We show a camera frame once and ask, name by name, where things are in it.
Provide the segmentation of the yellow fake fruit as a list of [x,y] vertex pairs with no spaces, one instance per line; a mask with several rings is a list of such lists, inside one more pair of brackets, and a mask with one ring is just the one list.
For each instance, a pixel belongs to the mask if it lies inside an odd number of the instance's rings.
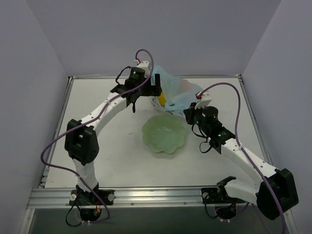
[[157,97],[160,106],[164,107],[166,105],[166,98],[164,92],[161,92],[160,96]]

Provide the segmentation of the light blue plastic bag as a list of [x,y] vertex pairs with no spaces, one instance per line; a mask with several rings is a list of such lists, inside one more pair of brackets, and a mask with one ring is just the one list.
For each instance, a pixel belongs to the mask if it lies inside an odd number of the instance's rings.
[[171,115],[185,117],[183,111],[188,109],[192,102],[196,102],[196,95],[203,89],[195,84],[167,73],[160,66],[155,66],[151,76],[151,81],[154,83],[155,74],[160,74],[160,85],[162,92],[166,98],[166,105],[160,106],[157,97],[150,98],[151,104],[159,111]]

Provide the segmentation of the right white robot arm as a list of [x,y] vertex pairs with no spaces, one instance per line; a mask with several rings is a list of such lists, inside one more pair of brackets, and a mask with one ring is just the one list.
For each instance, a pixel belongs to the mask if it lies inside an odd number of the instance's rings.
[[211,149],[225,156],[253,180],[248,184],[229,176],[217,183],[216,195],[224,203],[237,200],[255,204],[268,219],[274,220],[299,203],[294,177],[288,169],[278,169],[259,158],[238,142],[237,137],[218,120],[213,106],[196,108],[196,103],[183,111],[186,122],[197,126]]

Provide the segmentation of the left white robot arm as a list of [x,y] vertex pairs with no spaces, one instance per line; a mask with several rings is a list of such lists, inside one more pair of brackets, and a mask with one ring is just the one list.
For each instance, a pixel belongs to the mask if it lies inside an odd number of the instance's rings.
[[98,135],[101,130],[130,104],[135,112],[135,102],[139,97],[158,97],[162,92],[160,74],[156,73],[152,82],[145,73],[138,66],[132,67],[125,82],[118,83],[101,105],[82,119],[72,119],[67,124],[64,148],[74,162],[78,173],[77,188],[82,190],[80,197],[86,204],[94,204],[98,200],[94,160],[99,153]]

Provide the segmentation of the green scalloped bowl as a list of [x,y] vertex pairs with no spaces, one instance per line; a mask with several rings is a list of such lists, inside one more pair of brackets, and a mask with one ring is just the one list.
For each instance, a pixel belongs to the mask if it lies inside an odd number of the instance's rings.
[[143,143],[154,153],[173,154],[187,134],[180,119],[166,114],[149,118],[141,130]]

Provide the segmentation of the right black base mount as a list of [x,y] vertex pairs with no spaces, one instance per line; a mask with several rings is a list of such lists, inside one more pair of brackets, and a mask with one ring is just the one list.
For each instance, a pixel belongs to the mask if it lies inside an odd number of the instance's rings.
[[207,201],[207,204],[226,204],[235,203],[237,198],[229,197],[225,186],[232,180],[236,179],[234,176],[229,176],[215,186],[201,188],[202,201]]

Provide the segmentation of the aluminium front rail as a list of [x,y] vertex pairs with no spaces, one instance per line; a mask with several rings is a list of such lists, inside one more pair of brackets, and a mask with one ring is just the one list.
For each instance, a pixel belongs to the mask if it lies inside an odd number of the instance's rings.
[[[162,207],[198,207],[207,204],[202,201],[201,188],[209,186],[182,187],[115,187],[96,190],[109,208],[162,208]],[[236,203],[256,203],[255,187],[247,197],[237,197]],[[93,194],[78,192],[74,188],[38,188],[33,189],[28,209],[65,209],[74,202],[82,208],[99,207],[100,202]],[[207,204],[221,206],[226,204]]]

